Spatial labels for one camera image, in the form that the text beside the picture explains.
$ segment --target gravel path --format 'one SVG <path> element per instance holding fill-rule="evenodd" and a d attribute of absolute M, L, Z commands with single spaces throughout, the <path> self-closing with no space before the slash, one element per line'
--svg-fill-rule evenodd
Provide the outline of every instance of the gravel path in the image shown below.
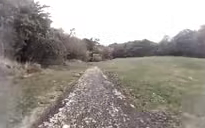
<path fill-rule="evenodd" d="M 136 112 L 102 71 L 93 67 L 79 79 L 62 107 L 38 128 L 169 128 L 164 113 Z"/>

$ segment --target tree line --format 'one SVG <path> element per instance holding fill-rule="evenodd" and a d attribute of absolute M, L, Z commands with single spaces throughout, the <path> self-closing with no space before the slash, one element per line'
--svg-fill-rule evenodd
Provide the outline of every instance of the tree line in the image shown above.
<path fill-rule="evenodd" d="M 205 25 L 185 29 L 160 42 L 147 39 L 103 46 L 51 27 L 48 6 L 34 0 L 0 0 L 0 57 L 21 63 L 64 64 L 69 59 L 102 61 L 119 57 L 187 56 L 205 58 Z"/>
<path fill-rule="evenodd" d="M 173 38 L 164 36 L 156 43 L 145 40 L 109 45 L 114 58 L 142 56 L 186 56 L 205 58 L 205 25 L 198 31 L 185 29 Z"/>
<path fill-rule="evenodd" d="M 0 57 L 21 63 L 63 64 L 67 59 L 101 61 L 110 48 L 51 27 L 48 6 L 34 0 L 0 0 Z"/>

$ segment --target green grass field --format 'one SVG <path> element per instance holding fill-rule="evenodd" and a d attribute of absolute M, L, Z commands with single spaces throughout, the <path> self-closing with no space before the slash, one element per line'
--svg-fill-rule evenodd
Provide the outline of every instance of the green grass field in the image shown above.
<path fill-rule="evenodd" d="M 205 59 L 124 58 L 96 65 L 118 74 L 122 88 L 140 111 L 205 114 Z"/>

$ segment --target sky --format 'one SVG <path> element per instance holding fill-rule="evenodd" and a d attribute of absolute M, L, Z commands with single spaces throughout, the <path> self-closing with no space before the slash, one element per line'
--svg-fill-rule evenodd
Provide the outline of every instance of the sky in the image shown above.
<path fill-rule="evenodd" d="M 205 24 L 205 0 L 37 0 L 49 5 L 52 26 L 100 43 L 159 42 Z"/>

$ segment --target grassy verge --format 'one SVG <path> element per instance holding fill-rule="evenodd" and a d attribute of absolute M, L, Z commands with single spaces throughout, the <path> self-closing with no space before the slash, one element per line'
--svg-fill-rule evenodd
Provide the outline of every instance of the grassy verge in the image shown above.
<path fill-rule="evenodd" d="M 205 59 L 126 58 L 95 65 L 118 74 L 140 111 L 205 114 Z"/>
<path fill-rule="evenodd" d="M 10 127 L 14 127 L 24 118 L 41 114 L 66 92 L 80 72 L 87 68 L 86 63 L 71 63 L 64 67 L 51 67 L 27 78 L 15 78 L 11 87 Z"/>

